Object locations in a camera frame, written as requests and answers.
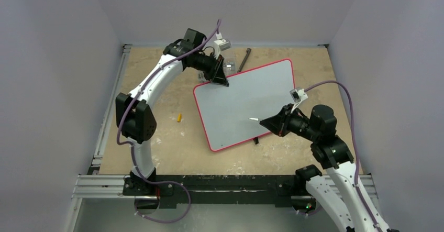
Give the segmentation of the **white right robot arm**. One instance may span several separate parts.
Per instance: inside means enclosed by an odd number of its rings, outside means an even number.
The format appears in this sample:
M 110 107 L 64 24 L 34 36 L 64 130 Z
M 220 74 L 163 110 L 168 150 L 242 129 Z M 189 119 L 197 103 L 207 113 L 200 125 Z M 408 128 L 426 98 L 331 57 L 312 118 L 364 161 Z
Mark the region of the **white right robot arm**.
M 307 117 L 292 107 L 293 104 L 285 105 L 278 114 L 258 122 L 279 137 L 294 133 L 309 140 L 313 157 L 330 176 L 339 193 L 331 190 L 314 165 L 296 170 L 295 189 L 313 196 L 340 231 L 393 231 L 363 186 L 357 160 L 336 134 L 334 110 L 326 105 L 316 105 Z

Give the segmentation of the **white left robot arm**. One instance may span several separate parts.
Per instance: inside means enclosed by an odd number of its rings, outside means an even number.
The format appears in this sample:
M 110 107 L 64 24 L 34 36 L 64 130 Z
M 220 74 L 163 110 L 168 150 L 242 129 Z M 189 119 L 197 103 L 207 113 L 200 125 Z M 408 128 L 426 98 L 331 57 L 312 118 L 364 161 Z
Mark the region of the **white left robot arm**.
M 166 87 L 186 68 L 200 71 L 210 83 L 229 85 L 222 51 L 231 48 L 231 44 L 218 30 L 213 36 L 216 39 L 210 46 L 212 53 L 207 55 L 209 38 L 199 31 L 187 29 L 183 38 L 164 48 L 158 63 L 136 88 L 116 96 L 116 142 L 120 146 L 130 146 L 133 163 L 125 190 L 149 195 L 159 184 L 150 148 L 150 139 L 157 128 L 152 108 Z

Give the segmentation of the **red framed whiteboard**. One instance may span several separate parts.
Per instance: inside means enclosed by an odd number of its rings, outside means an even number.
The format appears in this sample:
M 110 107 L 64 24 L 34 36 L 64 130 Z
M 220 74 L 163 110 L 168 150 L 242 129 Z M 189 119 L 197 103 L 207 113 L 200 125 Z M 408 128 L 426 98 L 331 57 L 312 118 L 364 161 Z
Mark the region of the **red framed whiteboard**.
M 209 149 L 219 152 L 269 134 L 254 118 L 267 118 L 293 102 L 293 63 L 283 59 L 228 77 L 229 86 L 204 83 L 194 87 L 197 110 Z

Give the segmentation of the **white whiteboard marker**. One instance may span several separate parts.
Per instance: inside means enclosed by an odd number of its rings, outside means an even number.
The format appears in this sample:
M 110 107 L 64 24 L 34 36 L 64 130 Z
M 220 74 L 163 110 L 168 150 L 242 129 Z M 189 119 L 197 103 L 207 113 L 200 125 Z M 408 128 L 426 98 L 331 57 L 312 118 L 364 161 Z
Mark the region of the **white whiteboard marker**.
M 249 120 L 260 122 L 262 119 L 250 117 Z

